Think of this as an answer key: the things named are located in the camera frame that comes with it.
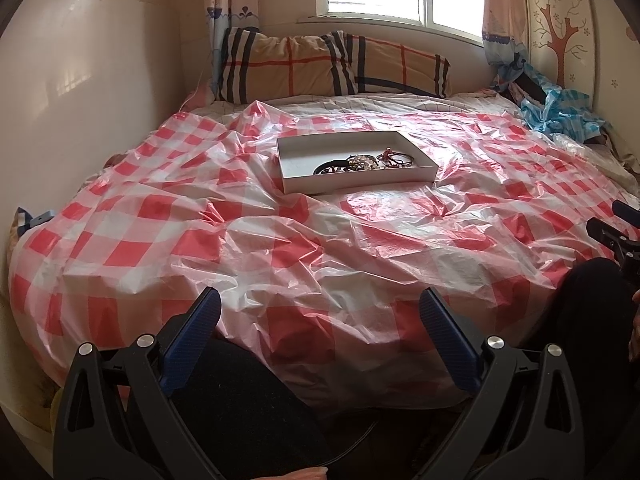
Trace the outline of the person's right hand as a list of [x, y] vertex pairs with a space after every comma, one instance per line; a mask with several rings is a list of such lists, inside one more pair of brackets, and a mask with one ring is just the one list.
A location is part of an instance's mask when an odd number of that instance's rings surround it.
[[629, 341], [629, 359], [631, 361], [640, 356], [640, 290], [637, 290], [632, 297], [638, 309], [632, 322], [632, 331]]

